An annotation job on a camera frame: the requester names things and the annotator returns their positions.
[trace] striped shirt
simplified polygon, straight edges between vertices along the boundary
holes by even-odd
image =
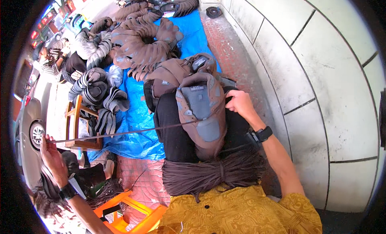
[[[66,46],[66,41],[68,41],[68,39],[63,38],[60,41],[55,42],[52,47],[48,49],[48,56],[50,59],[46,59],[44,62],[40,63],[40,73],[54,77],[56,82],[60,81],[60,77],[62,76],[62,69],[66,63],[66,61],[63,60],[59,67],[56,65],[57,60],[63,54],[61,50]]]

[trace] black wristband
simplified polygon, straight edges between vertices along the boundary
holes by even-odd
[[[258,138],[259,142],[264,142],[272,135],[272,130],[269,126],[267,126],[265,129],[258,130],[256,132],[256,137]]]
[[[60,188],[60,196],[66,200],[72,199],[78,193],[74,190],[70,183],[66,184],[63,188]]]

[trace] pile of backpack parts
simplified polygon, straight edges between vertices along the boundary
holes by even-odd
[[[167,3],[160,9],[175,11],[173,17],[182,17],[198,5],[198,0],[184,0]],[[77,95],[82,95],[82,104],[99,112],[97,122],[93,116],[81,112],[92,120],[90,135],[115,133],[115,113],[129,109],[127,94],[109,84],[102,69],[111,63],[120,69],[130,68],[129,77],[145,82],[146,103],[152,112],[163,89],[174,91],[185,77],[195,72],[216,73],[215,60],[204,53],[179,59],[177,42],[184,35],[167,18],[162,18],[159,26],[153,23],[162,17],[161,10],[148,7],[147,2],[134,3],[121,8],[115,15],[116,21],[102,18],[90,31],[82,29],[76,36],[74,45],[78,55],[86,60],[87,72],[74,83],[69,100],[75,101]],[[194,66],[198,58],[204,64],[199,64],[199,68]]]

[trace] wristwatch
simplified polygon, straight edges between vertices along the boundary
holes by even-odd
[[[74,190],[70,183],[67,183],[63,188],[60,188],[59,195],[62,199],[70,200],[78,193]]]
[[[253,145],[257,145],[267,140],[272,135],[272,130],[267,126],[265,129],[260,129],[257,132],[248,132],[246,135]]]
[[[256,132],[256,137],[258,138],[259,142],[264,142],[272,135],[272,129],[267,126],[265,129],[260,129]]]

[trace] bundle of brown cord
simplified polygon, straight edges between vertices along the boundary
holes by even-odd
[[[220,184],[224,184],[227,190],[258,185],[265,165],[265,158],[258,148],[249,145],[219,161],[178,163],[165,160],[162,179],[169,195],[191,194],[199,203],[201,192],[207,192]]]

